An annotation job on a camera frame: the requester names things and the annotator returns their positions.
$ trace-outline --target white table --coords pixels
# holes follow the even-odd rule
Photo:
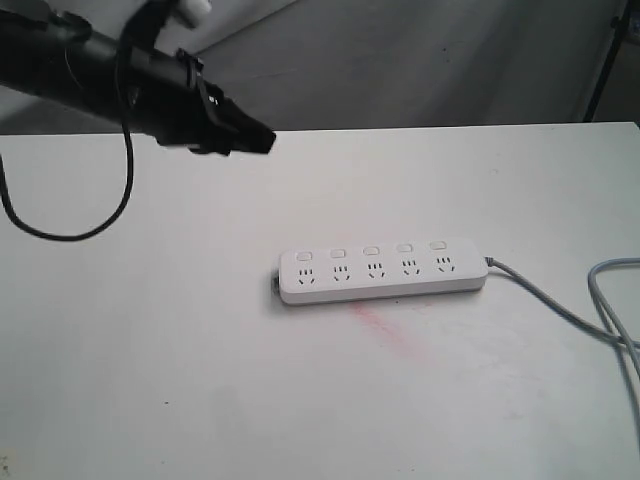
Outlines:
[[[597,322],[588,268],[640,252],[634,125],[283,133],[265,158],[135,147],[102,236],[47,243],[0,217],[11,480],[640,476],[613,351],[504,278],[299,308],[269,285],[288,248],[464,236]],[[0,148],[34,225],[77,233],[119,201],[119,136]],[[640,272],[601,282],[640,338]]]

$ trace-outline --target white power strip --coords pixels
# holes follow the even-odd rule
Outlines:
[[[479,290],[488,267],[463,238],[297,249],[280,257],[285,303],[340,302],[364,298]]]

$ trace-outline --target white backdrop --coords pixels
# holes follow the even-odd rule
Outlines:
[[[142,2],[51,3],[116,35]],[[213,3],[203,27],[172,25],[160,46],[204,49],[209,80],[247,111],[274,128],[314,129],[578,121],[623,2]],[[23,96],[1,94],[0,118],[24,108]],[[24,115],[26,131],[69,131],[78,122],[51,108]]]

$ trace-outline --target black cable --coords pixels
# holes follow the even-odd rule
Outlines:
[[[586,334],[591,335],[592,337],[611,345],[625,346],[625,339],[623,339],[620,336],[609,333],[605,330],[602,330],[596,327],[595,325],[592,325],[589,322],[584,321],[582,318],[578,317],[575,313],[571,312],[570,310],[560,305],[553,298],[551,298],[549,295],[547,295],[545,292],[540,290],[538,287],[536,287],[533,283],[531,283],[525,277],[523,277],[518,272],[516,272],[513,268],[509,267],[508,265],[505,265],[502,262],[499,262],[498,260],[494,260],[491,257],[486,257],[486,261],[489,267],[495,267],[507,273],[514,282],[516,282],[521,287],[529,291],[538,300],[540,300],[545,305],[547,305],[551,310],[556,312],[562,318],[564,318],[573,326],[579,328]],[[634,341],[632,345],[635,348],[640,348],[640,342]]]
[[[122,81],[122,65],[125,62],[129,61],[129,53],[129,47],[123,45],[120,46],[116,54],[116,63],[114,69],[114,84],[117,95],[118,111],[120,114],[120,122],[122,124],[124,144],[127,150],[127,179],[124,187],[124,193],[122,195],[122,200],[120,200],[118,208],[116,208],[115,212],[113,212],[113,214],[104,223],[80,235],[56,235],[38,230],[26,224],[16,214],[11,203],[11,197],[9,196],[9,188],[7,187],[7,179],[4,173],[4,164],[2,161],[2,155],[0,155],[0,200],[2,200],[2,206],[11,223],[13,223],[23,232],[26,232],[29,235],[33,235],[34,237],[38,237],[43,240],[50,240],[53,242],[81,242],[104,232],[107,228],[113,225],[116,220],[118,220],[118,218],[120,218],[125,208],[127,207],[129,199],[131,198],[131,192],[133,190],[134,153],[133,142],[131,140],[131,130],[129,129],[128,120],[129,102],[126,96],[122,94],[120,85],[124,83]]]

